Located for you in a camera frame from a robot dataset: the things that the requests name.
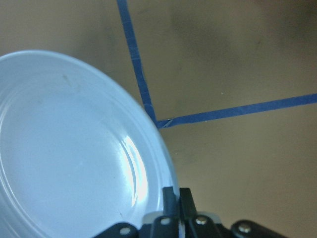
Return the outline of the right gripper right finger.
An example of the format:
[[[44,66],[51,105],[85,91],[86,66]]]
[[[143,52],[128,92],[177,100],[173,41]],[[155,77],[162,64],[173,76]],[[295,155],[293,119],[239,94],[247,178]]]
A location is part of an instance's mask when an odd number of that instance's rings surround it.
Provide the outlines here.
[[[226,228],[210,215],[199,213],[189,188],[180,188],[180,211],[187,238],[283,238],[284,235],[250,220]]]

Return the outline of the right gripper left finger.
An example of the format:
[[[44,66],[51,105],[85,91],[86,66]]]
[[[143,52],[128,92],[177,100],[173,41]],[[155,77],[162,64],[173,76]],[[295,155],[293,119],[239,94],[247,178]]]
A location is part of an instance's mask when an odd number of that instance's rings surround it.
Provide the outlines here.
[[[164,187],[163,211],[151,223],[136,228],[130,223],[116,223],[96,235],[97,238],[177,238],[179,237],[178,203],[173,187]]]

